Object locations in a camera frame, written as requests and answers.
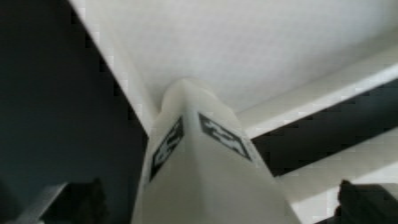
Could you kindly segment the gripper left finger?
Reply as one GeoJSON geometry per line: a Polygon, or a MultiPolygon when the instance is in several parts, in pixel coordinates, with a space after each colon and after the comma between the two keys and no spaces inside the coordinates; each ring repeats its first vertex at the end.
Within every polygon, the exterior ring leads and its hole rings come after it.
{"type": "Polygon", "coordinates": [[[10,224],[108,224],[101,180],[48,186],[10,224]]]}

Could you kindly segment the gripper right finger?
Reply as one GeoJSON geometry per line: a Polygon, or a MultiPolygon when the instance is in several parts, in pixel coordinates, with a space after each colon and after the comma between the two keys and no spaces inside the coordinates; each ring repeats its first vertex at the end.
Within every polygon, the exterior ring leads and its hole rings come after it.
{"type": "Polygon", "coordinates": [[[334,224],[398,224],[398,184],[341,181],[334,224]]]}

